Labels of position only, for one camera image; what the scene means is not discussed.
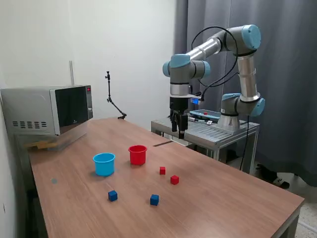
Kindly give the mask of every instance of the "microwave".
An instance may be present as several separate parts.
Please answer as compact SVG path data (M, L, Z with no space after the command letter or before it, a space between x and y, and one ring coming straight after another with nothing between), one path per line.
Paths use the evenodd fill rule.
M7 130L24 135L62 135L93 118L91 86L0 90Z

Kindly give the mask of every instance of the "power cord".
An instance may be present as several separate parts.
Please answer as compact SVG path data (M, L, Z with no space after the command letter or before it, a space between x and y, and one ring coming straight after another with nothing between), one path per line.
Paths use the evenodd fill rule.
M206 27L205 29L203 29L203 30L201 30L200 32L198 32L198 34L194 37L194 39L193 39L193 41L192 41L192 44L191 44L192 49L193 49L194 41L196 40L196 38L197 38L201 33L203 33L203 32L206 31L206 30L214 29L214 28L221 29L221 30L225 31L226 33L228 33L228 34L232 37L232 39L234 40L235 47L236 47L236 53L235 53L236 59L235 59L235 61L234 61L233 66L232 66L231 69L229 70L229 72L226 73L226 74L225 74L223 77L221 77L220 79L218 79L218 80L216 80L215 82L211 83L210 85L204 85L200 80L198 80L202 85L204 85L204 86L206 87L206 88L204 89L203 93L202 93L202 97L201 97L201 99L200 99L201 101L203 101L203 100L205 99L205 93L206 93L206 91L207 91L209 88L211 88L214 84L220 82L220 81L223 80L226 76L228 76L228 74L234 69L234 67L236 66L237 61L238 61L238 43L237 43L236 39L234 38L233 34L232 34L230 31L228 31L227 29L225 29L225 28L223 28L223 27L221 27L221 26L210 26L210 27Z
M214 88L214 87L218 87L222 84L225 84L226 82L228 82L231 78L233 78L235 75L239 74L238 72L235 72L232 76L230 76L228 79L226 79L225 81L223 81L222 83L220 84L216 84L216 85L212 85L210 86L210 88Z
M248 136L249 136L249 116L248 116L248 119L247 119L247 136L246 136L246 143L245 143L244 149L243 149L242 160L241 160L241 164L240 164L240 170L241 170L241 168L242 168L244 156L245 156L245 154L246 154L247 143L248 143Z
M112 101L111 96L110 96L110 74L109 71L107 71L107 76L105 76L106 79L108 79L108 98L107 98L107 102L111 103L112 105L114 105L115 108L117 108L117 110L122 114L122 116L118 117L118 119L124 119L127 114L124 113L123 111L121 111Z

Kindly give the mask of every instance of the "robotic arm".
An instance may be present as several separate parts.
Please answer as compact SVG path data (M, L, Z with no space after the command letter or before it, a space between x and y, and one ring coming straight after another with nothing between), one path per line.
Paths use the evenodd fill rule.
M265 100L257 91L253 55L261 43L261 33L256 25L244 25L227 29L235 38L238 46L238 68L241 94L225 94L222 97L221 116L218 126L224 129L239 129L238 115L258 116L262 113ZM184 138L188 128L188 99L194 101L200 96L189 94L191 79L200 79L210 75L210 65L203 61L207 57L222 51L236 52L234 39L222 30L208 38L206 42L186 54L176 54L163 65L163 73L170 77L170 116L172 131Z

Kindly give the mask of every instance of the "red cube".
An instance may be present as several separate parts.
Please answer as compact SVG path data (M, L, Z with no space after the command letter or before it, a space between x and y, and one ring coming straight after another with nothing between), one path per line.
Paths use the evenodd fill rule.
M179 177L176 175L173 175L172 177L170 177L170 183L173 185L176 185L179 183Z
M159 168L159 174L160 175L165 175L166 174L166 168L165 167L160 167Z

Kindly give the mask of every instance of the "red cup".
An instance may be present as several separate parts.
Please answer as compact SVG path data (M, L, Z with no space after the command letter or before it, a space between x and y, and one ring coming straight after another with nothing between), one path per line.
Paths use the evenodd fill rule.
M147 147L144 145L133 145L129 148L130 163L132 165L143 165L145 163L145 152Z

